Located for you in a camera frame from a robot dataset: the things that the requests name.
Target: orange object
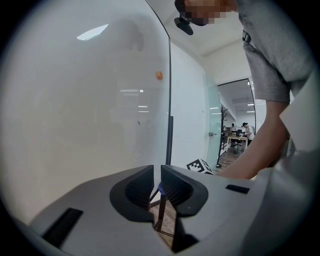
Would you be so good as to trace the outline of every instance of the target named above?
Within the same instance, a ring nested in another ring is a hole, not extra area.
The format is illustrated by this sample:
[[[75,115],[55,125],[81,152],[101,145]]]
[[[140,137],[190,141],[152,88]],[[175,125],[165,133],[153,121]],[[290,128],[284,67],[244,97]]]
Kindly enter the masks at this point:
[[[156,77],[157,77],[159,80],[162,80],[162,79],[164,78],[164,76],[163,76],[163,74],[162,74],[161,71],[158,71],[158,72],[156,73]]]

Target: shirt sleeve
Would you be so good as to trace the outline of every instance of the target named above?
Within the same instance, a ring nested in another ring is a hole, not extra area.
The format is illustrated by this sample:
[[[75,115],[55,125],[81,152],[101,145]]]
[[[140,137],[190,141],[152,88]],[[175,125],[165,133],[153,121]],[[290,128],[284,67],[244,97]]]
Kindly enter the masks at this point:
[[[289,103],[290,90],[279,72],[249,43],[244,41],[243,49],[251,70],[255,98]]]

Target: desk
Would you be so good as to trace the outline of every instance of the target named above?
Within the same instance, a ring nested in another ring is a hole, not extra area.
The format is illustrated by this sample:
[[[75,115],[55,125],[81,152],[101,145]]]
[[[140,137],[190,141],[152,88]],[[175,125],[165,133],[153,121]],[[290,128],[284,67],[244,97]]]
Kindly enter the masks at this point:
[[[228,149],[231,147],[231,141],[230,140],[245,141],[244,150],[246,150],[247,147],[248,147],[248,138],[247,137],[228,136],[228,141],[227,141],[227,144],[226,144],[226,151],[228,151]]]

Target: person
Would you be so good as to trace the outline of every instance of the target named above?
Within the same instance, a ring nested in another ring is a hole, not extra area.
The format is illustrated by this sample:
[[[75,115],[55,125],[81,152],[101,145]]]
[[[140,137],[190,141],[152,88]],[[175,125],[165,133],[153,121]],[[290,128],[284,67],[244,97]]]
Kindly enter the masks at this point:
[[[238,12],[255,98],[266,101],[266,117],[250,147],[219,175],[251,179],[276,158],[287,140],[280,114],[290,103],[290,90],[296,96],[315,68],[313,54],[299,29],[271,0],[175,0],[175,6],[199,26]]]
[[[250,145],[250,143],[253,141],[253,139],[255,138],[255,134],[254,134],[254,130],[252,128],[252,126],[248,125],[247,122],[244,122],[242,124],[242,127],[245,128],[245,135],[248,139],[248,146]]]
[[[231,126],[231,132],[236,132],[236,131],[237,131],[237,127],[233,123],[232,126]]]

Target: glass door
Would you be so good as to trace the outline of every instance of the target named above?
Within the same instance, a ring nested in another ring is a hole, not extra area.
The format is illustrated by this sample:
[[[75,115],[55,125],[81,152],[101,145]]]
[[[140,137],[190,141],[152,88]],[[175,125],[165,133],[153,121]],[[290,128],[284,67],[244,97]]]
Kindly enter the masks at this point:
[[[221,147],[221,104],[218,86],[206,75],[209,97],[209,143],[206,162],[212,170],[216,169]]]

